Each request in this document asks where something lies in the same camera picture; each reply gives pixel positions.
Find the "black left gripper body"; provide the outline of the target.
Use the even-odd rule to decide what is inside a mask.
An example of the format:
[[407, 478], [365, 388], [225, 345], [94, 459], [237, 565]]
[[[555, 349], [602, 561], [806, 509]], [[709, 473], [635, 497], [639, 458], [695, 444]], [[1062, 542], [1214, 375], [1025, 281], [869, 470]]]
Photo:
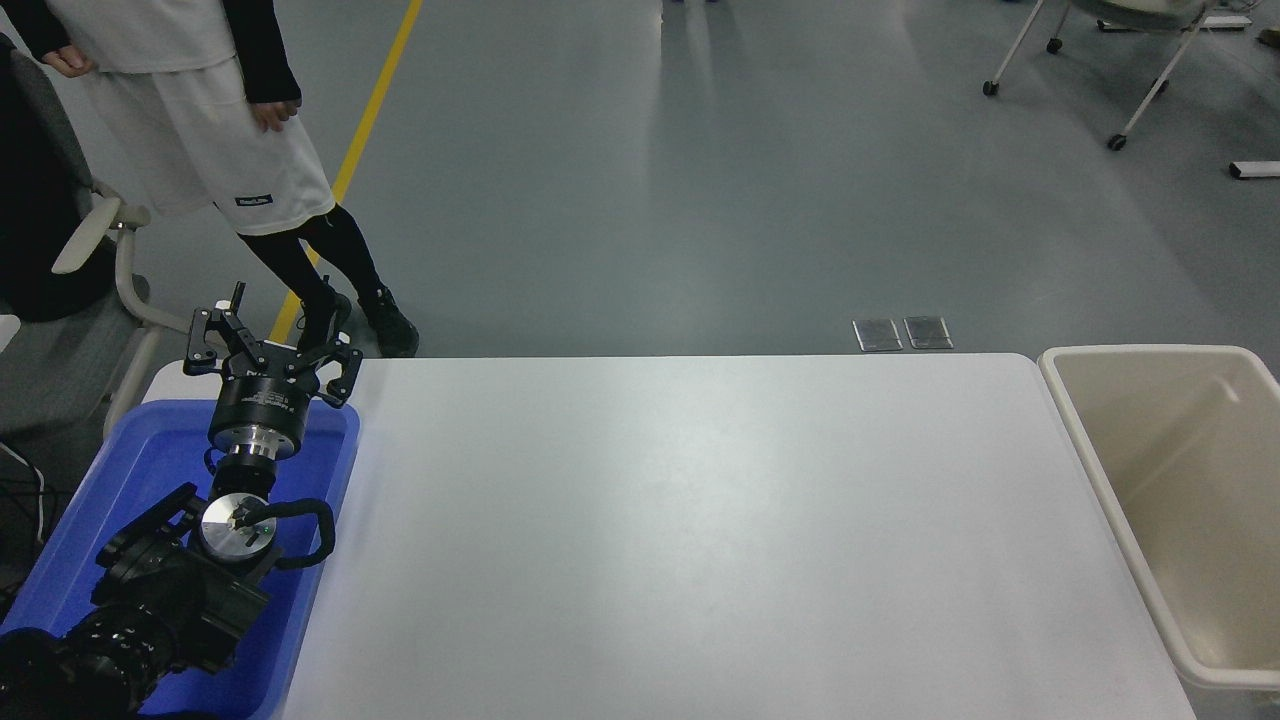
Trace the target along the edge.
[[287, 438], [302, 438], [311, 396], [297, 383], [269, 375], [246, 375], [221, 384], [209, 437], [265, 427]]

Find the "person's left hand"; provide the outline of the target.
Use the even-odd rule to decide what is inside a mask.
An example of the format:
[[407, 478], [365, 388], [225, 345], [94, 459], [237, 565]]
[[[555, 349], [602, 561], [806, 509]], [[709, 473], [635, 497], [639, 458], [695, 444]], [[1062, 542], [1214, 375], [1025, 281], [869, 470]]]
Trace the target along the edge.
[[302, 99], [273, 102], [251, 102], [250, 111], [257, 128], [266, 132], [282, 132], [285, 123], [300, 114]]

